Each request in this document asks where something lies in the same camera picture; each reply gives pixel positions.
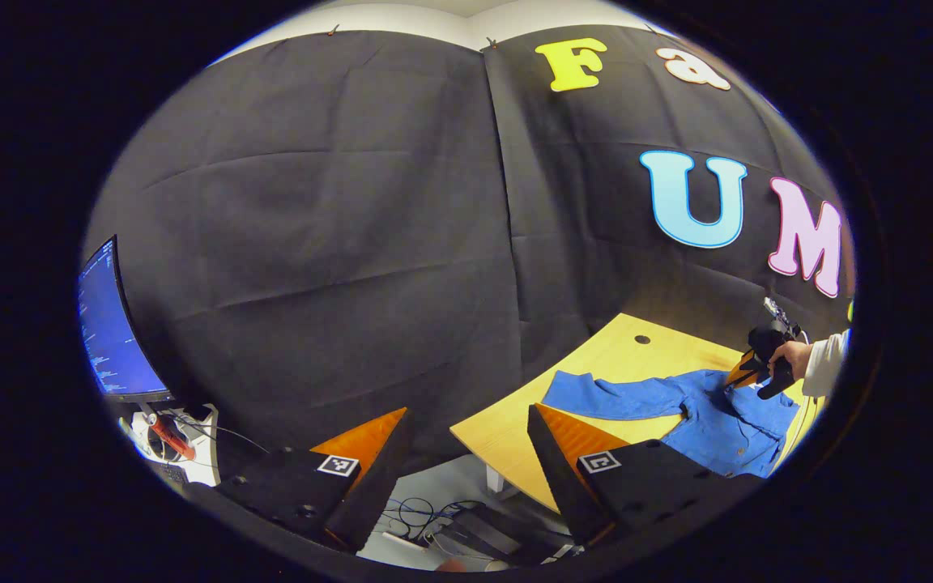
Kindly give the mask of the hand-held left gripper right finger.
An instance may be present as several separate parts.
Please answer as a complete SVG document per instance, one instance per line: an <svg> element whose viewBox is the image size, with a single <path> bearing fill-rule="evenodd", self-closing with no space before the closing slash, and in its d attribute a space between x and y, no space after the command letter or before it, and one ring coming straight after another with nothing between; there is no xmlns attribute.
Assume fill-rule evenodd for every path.
<svg viewBox="0 0 933 583"><path fill-rule="evenodd" d="M534 403L528 436L577 545L670 545L751 497L765 480L704 468L663 440L626 440Z"/></svg>

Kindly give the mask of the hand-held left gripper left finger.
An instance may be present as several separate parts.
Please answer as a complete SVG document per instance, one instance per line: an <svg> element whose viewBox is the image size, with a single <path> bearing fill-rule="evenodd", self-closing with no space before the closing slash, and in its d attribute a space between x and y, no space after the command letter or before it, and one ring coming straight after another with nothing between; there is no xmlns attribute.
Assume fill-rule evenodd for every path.
<svg viewBox="0 0 933 583"><path fill-rule="evenodd" d="M412 434L412 413L399 407L310 449L268 453L215 490L301 538L359 552L403 473Z"/></svg>

